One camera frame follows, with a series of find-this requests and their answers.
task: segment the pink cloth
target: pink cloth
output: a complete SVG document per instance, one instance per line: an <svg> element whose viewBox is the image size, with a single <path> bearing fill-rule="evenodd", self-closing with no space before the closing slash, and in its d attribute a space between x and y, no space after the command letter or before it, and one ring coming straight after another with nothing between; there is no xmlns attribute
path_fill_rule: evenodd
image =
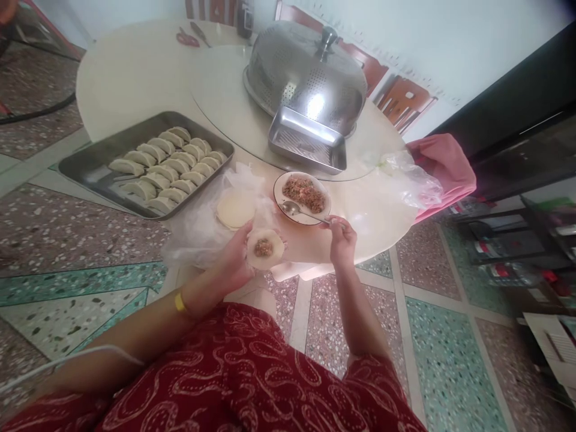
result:
<svg viewBox="0 0 576 432"><path fill-rule="evenodd" d="M450 134L432 135L407 144L417 165L436 177L444 195L442 202L420 210L415 223L438 213L476 190L476 175L460 144Z"/></svg>

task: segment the metal spoon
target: metal spoon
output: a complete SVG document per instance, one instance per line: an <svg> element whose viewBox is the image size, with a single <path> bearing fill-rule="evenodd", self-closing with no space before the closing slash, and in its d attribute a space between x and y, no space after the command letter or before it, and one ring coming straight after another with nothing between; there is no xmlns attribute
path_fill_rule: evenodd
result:
<svg viewBox="0 0 576 432"><path fill-rule="evenodd" d="M312 216L309 213L305 213L300 209L300 206L298 204L296 204L294 201L284 201L282 204L280 204L280 208L284 211L284 213L286 213L288 216L296 216L297 214L305 214L306 216L310 216L312 219L316 219L319 220L320 222L324 222L328 225L330 225L330 222L328 222L326 219L322 219L316 216Z"/></svg>

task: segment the red dress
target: red dress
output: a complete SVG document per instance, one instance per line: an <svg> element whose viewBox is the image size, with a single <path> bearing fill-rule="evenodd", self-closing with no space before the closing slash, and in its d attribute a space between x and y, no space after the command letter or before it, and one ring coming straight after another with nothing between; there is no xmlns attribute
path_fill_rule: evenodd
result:
<svg viewBox="0 0 576 432"><path fill-rule="evenodd" d="M272 317L218 306L115 398L50 395L4 431L425 431L394 366L366 356L342 380L291 348Z"/></svg>

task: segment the baking tray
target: baking tray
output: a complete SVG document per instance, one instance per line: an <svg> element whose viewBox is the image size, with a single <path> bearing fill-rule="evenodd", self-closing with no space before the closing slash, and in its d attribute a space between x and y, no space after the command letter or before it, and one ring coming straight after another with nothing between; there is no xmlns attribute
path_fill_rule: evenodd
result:
<svg viewBox="0 0 576 432"><path fill-rule="evenodd" d="M270 150L322 172L346 170L344 136L323 124L282 106L268 132Z"/></svg>
<svg viewBox="0 0 576 432"><path fill-rule="evenodd" d="M121 178L127 175L110 170L108 164L130 150L135 150L136 147L147 142L150 138L157 137L163 131L174 126L186 128L192 137L205 139L213 150L221 151L227 156L227 159L184 201L178 204L171 212L162 214L156 209L146 207L144 200L141 198L121 190L120 185L134 181L134 179L115 182L114 179L117 177ZM216 178L224 167L230 163L234 151L234 146L228 141L216 136L182 114L168 111L155 115L68 156L60 161L58 171L73 182L130 213L144 219L162 221L174 216L184 208L186 203L202 192L206 185Z"/></svg>

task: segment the right hand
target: right hand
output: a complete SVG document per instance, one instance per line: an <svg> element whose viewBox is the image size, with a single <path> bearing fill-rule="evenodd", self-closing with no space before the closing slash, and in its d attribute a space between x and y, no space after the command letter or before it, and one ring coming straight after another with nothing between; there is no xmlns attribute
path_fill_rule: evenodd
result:
<svg viewBox="0 0 576 432"><path fill-rule="evenodd" d="M354 250L356 249L356 231L350 223L340 216L326 216L330 226L322 224L322 228L332 231L332 245L330 246L330 261L334 267L354 267Z"/></svg>

